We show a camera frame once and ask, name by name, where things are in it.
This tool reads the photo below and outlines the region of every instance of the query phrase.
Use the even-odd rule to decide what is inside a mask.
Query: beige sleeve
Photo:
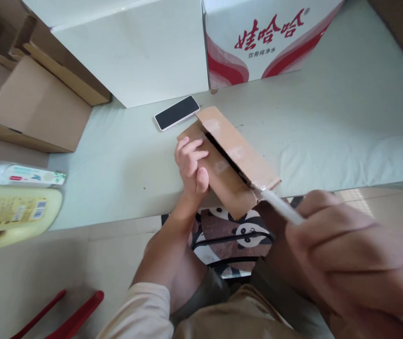
[[[170,292],[162,285],[139,282],[126,293],[126,302],[97,339],[171,338]]]

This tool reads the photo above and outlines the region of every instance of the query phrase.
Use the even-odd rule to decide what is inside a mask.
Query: tiled floor
[[[403,229],[403,191],[366,188],[337,193],[346,203]],[[0,338],[21,329],[61,289],[68,294],[26,338],[44,338],[95,290],[105,299],[79,331],[94,338],[122,304],[160,217],[47,232],[0,249]]]

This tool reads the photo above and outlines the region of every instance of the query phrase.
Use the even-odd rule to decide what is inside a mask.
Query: bottle label
[[[46,198],[0,198],[0,226],[41,220],[47,209]]]
[[[51,172],[44,169],[34,169],[31,167],[11,165],[3,176],[8,181],[20,181],[24,183],[40,183],[47,185],[63,185],[66,174]]]

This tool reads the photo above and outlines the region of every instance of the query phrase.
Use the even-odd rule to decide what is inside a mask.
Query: white box
[[[25,2],[38,16],[64,8],[63,0]],[[209,90],[201,0],[87,3],[85,17],[67,15],[52,33],[124,106]]]
[[[343,0],[204,0],[210,88],[296,71]]]

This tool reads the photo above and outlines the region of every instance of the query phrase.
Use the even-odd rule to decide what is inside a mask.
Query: open cardboard box
[[[76,150],[92,108],[25,56],[0,64],[0,140],[42,152]]]
[[[274,189],[281,180],[216,107],[203,109],[196,116],[198,120],[178,140],[186,136],[190,141],[205,140],[199,149],[209,155],[198,166],[206,168],[209,185],[231,216],[240,219],[260,200],[251,183]]]
[[[9,54],[17,61],[29,55],[90,106],[110,101],[109,90],[72,55],[39,19],[28,16]]]

